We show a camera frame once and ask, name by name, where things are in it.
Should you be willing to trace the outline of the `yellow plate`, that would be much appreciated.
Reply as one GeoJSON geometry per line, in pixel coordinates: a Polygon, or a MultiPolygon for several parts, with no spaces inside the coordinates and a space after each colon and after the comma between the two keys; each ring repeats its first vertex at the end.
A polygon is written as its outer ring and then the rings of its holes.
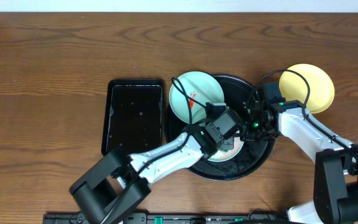
{"type": "MultiPolygon", "coordinates": [[[[317,66],[310,64],[296,64],[288,68],[302,75],[310,86],[310,96],[306,108],[312,114],[320,113],[329,108],[334,100],[334,84],[328,74],[317,66]]],[[[282,96],[287,101],[298,100],[304,102],[308,92],[306,83],[292,72],[283,72],[279,80],[282,96]]]]}

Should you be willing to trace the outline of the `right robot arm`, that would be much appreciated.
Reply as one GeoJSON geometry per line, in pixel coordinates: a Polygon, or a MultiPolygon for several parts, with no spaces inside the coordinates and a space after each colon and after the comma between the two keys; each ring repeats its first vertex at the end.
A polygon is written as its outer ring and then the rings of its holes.
{"type": "Polygon", "coordinates": [[[246,139],[285,136],[314,163],[313,199],[287,210],[295,223],[358,222],[358,144],[335,134],[299,101],[245,105],[246,139]]]}

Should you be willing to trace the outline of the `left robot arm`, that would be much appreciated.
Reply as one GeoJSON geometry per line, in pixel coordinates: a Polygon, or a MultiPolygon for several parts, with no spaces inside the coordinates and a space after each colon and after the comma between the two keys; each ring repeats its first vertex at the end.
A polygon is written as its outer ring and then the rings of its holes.
{"type": "Polygon", "coordinates": [[[173,141],[147,152],[106,154],[69,189],[89,223],[119,223],[148,196],[151,185],[217,153],[222,142],[239,136],[238,127],[188,125],[173,141]]]}

